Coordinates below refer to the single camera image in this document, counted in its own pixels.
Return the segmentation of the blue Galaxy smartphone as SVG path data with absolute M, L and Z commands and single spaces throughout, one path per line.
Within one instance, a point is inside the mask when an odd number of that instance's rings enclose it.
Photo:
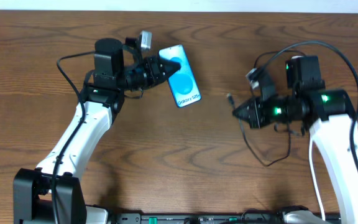
M 181 69 L 175 72 L 169 79 L 168 84 L 178 108 L 186 107 L 201 100 L 195 76 L 191 69 L 185 48 L 182 45 L 174 45 L 158 52 L 159 56 L 181 65 Z

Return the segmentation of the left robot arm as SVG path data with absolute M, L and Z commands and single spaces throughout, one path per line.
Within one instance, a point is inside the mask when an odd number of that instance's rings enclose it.
M 14 223 L 109 223 L 107 209 L 87 205 L 81 178 L 97 143 L 114 123 L 126 91 L 153 88 L 181 65 L 159 57 L 143 57 L 150 41 L 99 39 L 90 55 L 94 69 L 74 87 L 75 115 L 58 143 L 35 169 L 21 168 L 13 180 Z

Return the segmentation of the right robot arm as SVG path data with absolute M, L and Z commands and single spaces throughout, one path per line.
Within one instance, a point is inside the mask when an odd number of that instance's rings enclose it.
M 253 68 L 246 78 L 260 96 L 232 113 L 252 129 L 301 121 L 310 144 L 322 155 L 342 223 L 358 223 L 358 124 L 349 95 L 342 89 L 325 88 L 316 56 L 293 57 L 285 65 L 292 95 L 278 96 L 265 69 Z

